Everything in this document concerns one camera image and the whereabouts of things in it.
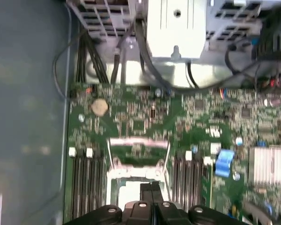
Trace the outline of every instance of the silver heatsink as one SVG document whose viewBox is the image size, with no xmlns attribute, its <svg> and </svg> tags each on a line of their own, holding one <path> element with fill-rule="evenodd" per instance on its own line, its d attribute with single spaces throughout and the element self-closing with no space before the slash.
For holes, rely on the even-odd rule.
<svg viewBox="0 0 281 225">
<path fill-rule="evenodd" d="M 281 185 L 280 146 L 250 149 L 248 181 L 255 185 Z"/>
</svg>

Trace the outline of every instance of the blue connector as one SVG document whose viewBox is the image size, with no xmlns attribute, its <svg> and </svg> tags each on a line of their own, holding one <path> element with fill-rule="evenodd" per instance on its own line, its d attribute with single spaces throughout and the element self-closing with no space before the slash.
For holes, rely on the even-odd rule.
<svg viewBox="0 0 281 225">
<path fill-rule="evenodd" d="M 251 44 L 252 45 L 257 45 L 258 42 L 259 42 L 259 38 L 254 38 L 254 39 L 252 39 Z"/>
<path fill-rule="evenodd" d="M 230 165 L 234 157 L 234 151 L 222 149 L 215 162 L 215 174 L 221 177 L 229 177 Z"/>
<path fill-rule="evenodd" d="M 257 146 L 258 147 L 265 147 L 266 146 L 266 142 L 265 141 L 257 141 Z"/>
</svg>

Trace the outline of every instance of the cable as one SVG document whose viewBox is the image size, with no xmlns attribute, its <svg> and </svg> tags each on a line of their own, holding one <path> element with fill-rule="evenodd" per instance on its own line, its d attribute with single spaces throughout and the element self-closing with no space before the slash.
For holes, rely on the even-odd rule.
<svg viewBox="0 0 281 225">
<path fill-rule="evenodd" d="M 141 54 L 140 54 L 140 67 L 141 67 L 141 71 L 142 71 L 142 74 L 143 74 L 146 82 L 148 82 L 152 86 L 156 86 L 156 87 L 160 88 L 161 86 L 156 81 L 156 79 L 146 72 L 146 70 L 145 70 L 145 62 L 144 62 L 144 59 L 142 58 Z"/>
<path fill-rule="evenodd" d="M 197 85 L 197 83 L 195 82 L 195 80 L 194 80 L 194 78 L 193 78 L 193 76 L 192 76 L 192 68 L 191 68 L 191 63 L 190 62 L 188 62 L 187 64 L 186 64 L 186 67 L 187 67 L 187 73 L 188 73 L 188 77 L 189 77 L 189 79 L 191 79 L 191 82 L 192 82 L 192 84 L 194 85 L 194 87 L 195 88 L 199 88 L 199 86 Z"/>
<path fill-rule="evenodd" d="M 226 66 L 229 68 L 229 70 L 232 72 L 233 75 L 237 74 L 239 72 L 239 70 L 235 69 L 233 66 L 232 66 L 232 63 L 230 61 L 230 58 L 229 58 L 229 53 L 230 51 L 232 50 L 236 50 L 236 45 L 240 42 L 243 42 L 243 41 L 246 41 L 246 40 L 252 40 L 252 37 L 246 37 L 245 39 L 241 39 L 239 41 L 236 41 L 235 43 L 232 43 L 228 46 L 227 50 L 226 50 L 226 53 L 225 53 L 225 64 Z M 244 73 L 244 76 L 246 76 L 247 78 L 249 78 L 251 81 L 252 80 L 252 77 L 246 73 Z"/>
<path fill-rule="evenodd" d="M 91 57 L 91 60 L 94 64 L 94 69 L 96 71 L 96 75 L 99 79 L 100 83 L 109 83 L 104 65 L 101 61 L 101 57 L 94 45 L 93 39 L 89 34 L 85 34 L 83 36 L 85 42 L 86 42 L 86 47 L 88 49 L 89 55 Z"/>
<path fill-rule="evenodd" d="M 116 83 L 116 81 L 117 81 L 122 44 L 126 40 L 126 38 L 128 38 L 132 34 L 133 30 L 134 30 L 134 23 L 130 26 L 130 28 L 125 32 L 125 34 L 118 41 L 118 44 L 116 46 L 115 53 L 114 53 L 113 70 L 111 73 L 111 83 Z"/>
<path fill-rule="evenodd" d="M 57 76 L 57 61 L 59 60 L 60 56 L 70 47 L 72 46 L 76 41 L 78 41 L 84 34 L 86 33 L 86 30 L 83 30 L 78 34 L 77 37 L 75 37 L 73 40 L 71 40 L 54 58 L 53 60 L 53 78 L 54 78 L 54 84 L 56 87 L 57 92 L 59 95 L 67 100 L 67 101 L 76 101 L 77 98 L 70 98 L 67 97 L 67 94 L 63 93 L 63 91 L 60 88 L 59 82 L 58 82 L 58 76 Z"/>
<path fill-rule="evenodd" d="M 162 87 L 164 87 L 166 90 L 172 90 L 174 92 L 177 92 L 179 94 L 189 94 L 189 93 L 194 93 L 197 92 L 197 89 L 190 89 L 190 88 L 178 88 L 175 86 L 172 86 L 171 83 L 169 83 L 168 81 L 164 80 L 162 78 L 162 76 L 160 75 L 160 73 L 158 72 L 158 70 L 155 68 L 155 66 L 153 65 L 148 49 L 147 49 L 147 43 L 146 40 L 144 38 L 144 30 L 143 30 L 143 26 L 142 26 L 142 21 L 141 20 L 136 20 L 135 23 L 135 35 L 136 35 L 136 40 L 137 43 L 139 45 L 139 49 L 140 49 L 140 53 L 149 69 L 149 71 L 152 73 L 152 75 L 155 77 L 155 79 L 161 84 Z M 218 88 L 223 86 L 223 84 L 225 84 L 226 82 L 230 82 L 235 80 L 236 77 L 240 77 L 240 76 L 244 76 L 244 72 L 253 68 L 254 66 L 257 65 L 257 63 L 259 63 L 258 61 L 253 62 L 252 64 L 248 65 L 245 69 L 243 69 L 242 71 L 234 74 L 234 76 L 229 77 L 223 81 L 220 81 L 218 83 L 215 83 L 213 85 L 210 85 L 208 87 L 204 87 L 201 88 L 200 90 L 208 90 L 210 88 Z"/>
</svg>

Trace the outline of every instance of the white connector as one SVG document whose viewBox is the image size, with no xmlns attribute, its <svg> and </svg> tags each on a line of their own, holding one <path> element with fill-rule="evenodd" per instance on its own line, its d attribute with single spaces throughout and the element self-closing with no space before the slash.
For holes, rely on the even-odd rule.
<svg viewBox="0 0 281 225">
<path fill-rule="evenodd" d="M 75 147 L 69 147 L 69 157 L 76 157 L 77 151 Z"/>
<path fill-rule="evenodd" d="M 87 158 L 92 158 L 94 155 L 94 151 L 92 148 L 86 148 L 86 157 Z"/>
<path fill-rule="evenodd" d="M 210 143 L 210 154 L 216 155 L 222 148 L 221 143 Z"/>
<path fill-rule="evenodd" d="M 192 160 L 192 151 L 186 151 L 185 152 L 185 160 L 191 161 Z"/>
<path fill-rule="evenodd" d="M 204 165 L 212 165 L 213 163 L 214 163 L 214 161 L 210 156 L 206 156 L 203 158 Z"/>
</svg>

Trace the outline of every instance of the green circuit board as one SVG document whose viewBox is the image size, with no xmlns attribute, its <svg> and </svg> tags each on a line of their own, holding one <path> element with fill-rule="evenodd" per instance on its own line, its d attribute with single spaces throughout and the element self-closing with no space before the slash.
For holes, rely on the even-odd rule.
<svg viewBox="0 0 281 225">
<path fill-rule="evenodd" d="M 132 183 L 152 180 L 185 210 L 203 204 L 241 219 L 241 202 L 250 201 L 281 216 L 281 94 L 227 90 L 222 99 L 219 90 L 178 95 L 103 84 L 76 84 L 73 94 L 65 222 L 122 205 L 122 196 L 138 189 Z M 234 154 L 228 177 L 215 172 L 221 150 Z M 260 162 L 272 152 L 276 158 Z"/>
</svg>

